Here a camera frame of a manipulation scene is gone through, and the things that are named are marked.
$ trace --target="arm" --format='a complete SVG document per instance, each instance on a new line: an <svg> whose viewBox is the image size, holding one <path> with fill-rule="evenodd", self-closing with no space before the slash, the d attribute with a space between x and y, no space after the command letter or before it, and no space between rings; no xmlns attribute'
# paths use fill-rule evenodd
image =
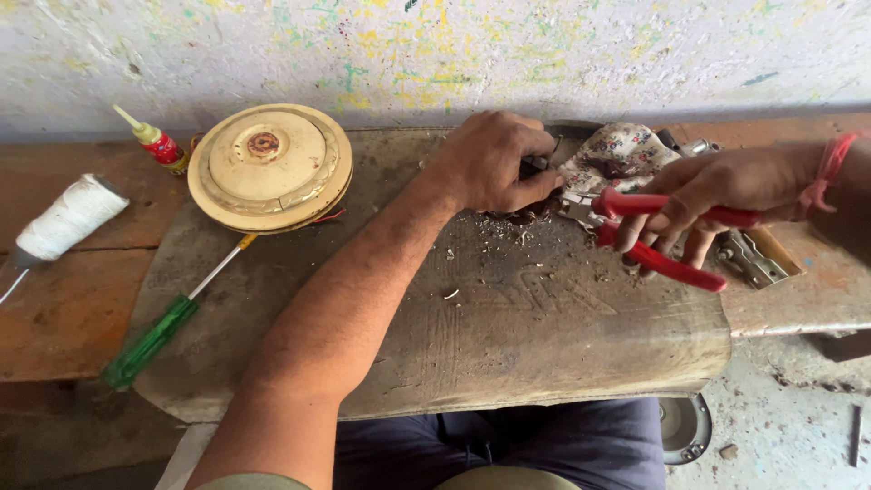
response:
<svg viewBox="0 0 871 490"><path fill-rule="evenodd" d="M340 402L363 380L402 294L439 231L463 208L510 211L539 201L556 172L517 181L520 158L547 156L539 121L469 118L435 158L281 313L242 379L187 488L236 473L332 486Z"/></svg>
<svg viewBox="0 0 871 490"><path fill-rule="evenodd" d="M714 236L727 228L700 220L713 206L753 209L763 222L805 219L799 195L815 179L826 144L791 143L707 154L666 166L643 192L670 194L654 216L627 217L620 224L615 248L629 250L636 240L667 253L689 230L682 262L700 268ZM838 178L826 192L834 214L815 209L811 222L832 242L871 263L871 143L856 140ZM644 271L644 276L652 276Z"/></svg>

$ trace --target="white wall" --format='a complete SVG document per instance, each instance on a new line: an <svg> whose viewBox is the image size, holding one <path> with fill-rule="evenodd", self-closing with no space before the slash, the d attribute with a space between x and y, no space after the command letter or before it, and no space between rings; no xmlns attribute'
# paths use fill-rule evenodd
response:
<svg viewBox="0 0 871 490"><path fill-rule="evenodd" d="M252 105L344 126L867 110L869 0L0 0L0 139Z"/></svg>

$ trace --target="hand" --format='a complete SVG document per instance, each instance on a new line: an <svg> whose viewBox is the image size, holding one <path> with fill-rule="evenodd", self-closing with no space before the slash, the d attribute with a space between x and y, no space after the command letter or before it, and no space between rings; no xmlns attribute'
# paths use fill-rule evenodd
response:
<svg viewBox="0 0 871 490"><path fill-rule="evenodd" d="M711 153L677 160L645 186L645 194L670 194L653 217L627 216L620 223L614 248L627 252L639 239L667 254L685 229L681 259L701 268L714 236L728 229L699 218L714 206L760 211L762 222L804 218L798 199L814 181L822 158L822 144L791 144ZM653 276L643 270L642 276Z"/></svg>
<svg viewBox="0 0 871 490"><path fill-rule="evenodd" d="M517 211L563 185L553 170L518 179L522 157L548 158L553 147L539 120L507 111L481 112L448 136L418 178L449 194L457 211Z"/></svg>

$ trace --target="floral cloth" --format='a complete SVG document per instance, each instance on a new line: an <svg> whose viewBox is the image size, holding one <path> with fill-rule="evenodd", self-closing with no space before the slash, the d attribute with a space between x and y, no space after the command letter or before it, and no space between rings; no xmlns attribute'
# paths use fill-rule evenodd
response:
<svg viewBox="0 0 871 490"><path fill-rule="evenodd" d="M566 192L598 194L611 186L621 193L634 193L650 182L662 167L678 158L680 155L663 145L647 126L609 123L593 133L577 154L557 170L565 177ZM584 163L588 159L638 165L638 171L629 178L608 180L598 169Z"/></svg>

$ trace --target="workbench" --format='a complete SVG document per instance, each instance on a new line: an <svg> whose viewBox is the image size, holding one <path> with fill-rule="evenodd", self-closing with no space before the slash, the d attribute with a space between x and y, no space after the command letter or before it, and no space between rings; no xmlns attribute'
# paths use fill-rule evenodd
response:
<svg viewBox="0 0 871 490"><path fill-rule="evenodd" d="M679 143L706 138L737 148L824 140L844 129L869 126L871 114L668 127ZM186 203L186 179L163 171L132 140L3 149L0 253L7 256L27 222L82 173L105 177L132 200L127 210L58 261L28 274L0 307L6 333L0 338L0 381L96 377L120 349L152 259ZM772 231L807 273L762 291L727 276L729 288L719 299L732 337L871 327L871 276L863 266L814 238L807 224L778 224Z"/></svg>

